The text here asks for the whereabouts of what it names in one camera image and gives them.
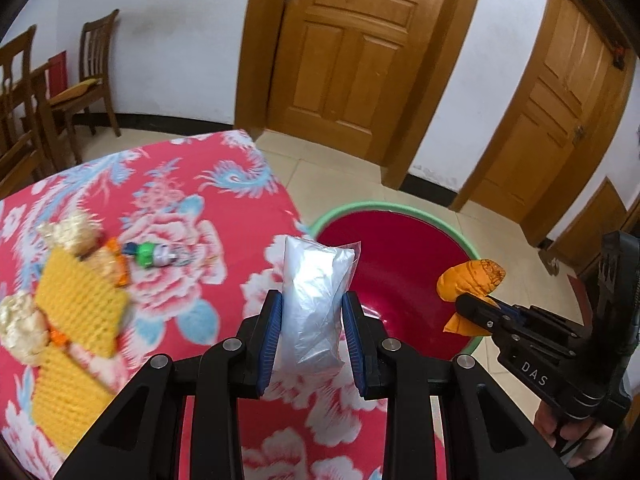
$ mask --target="green bottle cap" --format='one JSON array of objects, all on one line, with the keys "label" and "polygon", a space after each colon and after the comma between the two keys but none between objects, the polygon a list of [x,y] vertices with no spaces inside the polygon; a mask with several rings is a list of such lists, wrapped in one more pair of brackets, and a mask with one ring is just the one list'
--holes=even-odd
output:
[{"label": "green bottle cap", "polygon": [[140,267],[147,269],[154,264],[154,249],[156,244],[152,242],[144,242],[138,246],[138,252],[136,253],[136,262]]}]

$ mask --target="black baseboard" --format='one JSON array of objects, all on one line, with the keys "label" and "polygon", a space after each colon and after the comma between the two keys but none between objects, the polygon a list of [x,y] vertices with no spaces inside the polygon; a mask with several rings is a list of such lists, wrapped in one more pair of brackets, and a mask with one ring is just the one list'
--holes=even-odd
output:
[{"label": "black baseboard", "polygon": [[[105,112],[91,114],[96,126],[111,126]],[[147,130],[149,132],[164,132],[192,136],[198,134],[210,134],[211,132],[224,132],[233,130],[232,124],[213,123],[199,119],[185,119],[184,117],[169,117],[164,115],[146,114],[116,114],[118,126],[131,128],[132,130]],[[74,124],[89,124],[86,114],[74,115]]]},{"label": "black baseboard", "polygon": [[542,240],[542,241],[537,245],[537,247],[538,247],[539,249],[542,249],[542,250],[544,251],[544,250],[547,250],[549,247],[551,247],[551,244],[552,244],[553,242],[554,242],[553,240],[551,240],[551,239],[549,239],[549,238],[545,238],[544,240]]},{"label": "black baseboard", "polygon": [[409,173],[402,181],[400,191],[444,207],[449,207],[458,196],[455,191]]}]

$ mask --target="red object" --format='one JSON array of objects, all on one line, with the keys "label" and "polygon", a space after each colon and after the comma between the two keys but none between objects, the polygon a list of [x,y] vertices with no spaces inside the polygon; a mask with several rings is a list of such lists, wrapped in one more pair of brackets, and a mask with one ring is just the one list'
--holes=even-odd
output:
[{"label": "red object", "polygon": [[49,58],[49,99],[68,88],[66,76],[66,50]]},{"label": "red object", "polygon": [[587,296],[587,289],[580,279],[574,278],[570,274],[567,275],[567,278],[569,279],[569,283],[571,283],[571,288],[574,290],[575,298],[578,300],[580,314],[582,315],[582,324],[587,327],[591,326],[593,322],[593,309],[591,308],[591,301],[589,301],[589,297]]},{"label": "red object", "polygon": [[457,242],[423,220],[389,211],[347,214],[318,235],[329,246],[358,240],[362,253],[351,290],[388,334],[430,357],[459,353],[470,338],[442,331],[455,307],[436,292],[445,270],[469,260]]}]

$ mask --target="yellow sponge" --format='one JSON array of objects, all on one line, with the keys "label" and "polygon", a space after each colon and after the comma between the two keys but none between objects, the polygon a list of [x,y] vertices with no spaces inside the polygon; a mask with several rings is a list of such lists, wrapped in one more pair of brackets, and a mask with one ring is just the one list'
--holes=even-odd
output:
[{"label": "yellow sponge", "polygon": [[127,293],[64,249],[51,251],[35,301],[49,323],[71,341],[100,357],[116,351]]},{"label": "yellow sponge", "polygon": [[55,345],[45,348],[32,400],[33,421],[69,454],[109,405],[111,395]]}]

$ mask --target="green rim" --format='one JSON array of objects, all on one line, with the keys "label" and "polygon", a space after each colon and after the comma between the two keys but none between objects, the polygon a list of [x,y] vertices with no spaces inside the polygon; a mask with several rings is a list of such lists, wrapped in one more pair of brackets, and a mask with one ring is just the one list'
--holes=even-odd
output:
[{"label": "green rim", "polygon": [[[309,234],[311,234],[313,238],[318,238],[318,235],[331,222],[350,213],[359,211],[391,211],[393,213],[412,216],[414,218],[417,218],[418,220],[427,222],[427,224],[431,224],[437,227],[438,229],[449,235],[462,248],[462,250],[465,251],[470,260],[478,260],[480,258],[478,252],[473,247],[471,242],[446,222],[433,215],[430,215],[429,213],[421,211],[420,209],[416,209],[415,207],[401,204],[392,204],[389,202],[352,202],[350,204],[341,205],[340,207],[332,209],[325,215],[322,215],[318,220],[316,220],[310,227]],[[469,343],[467,343],[467,345],[463,348],[462,353],[473,353],[476,348],[478,348],[478,345],[481,341],[482,337],[471,338]]]}]

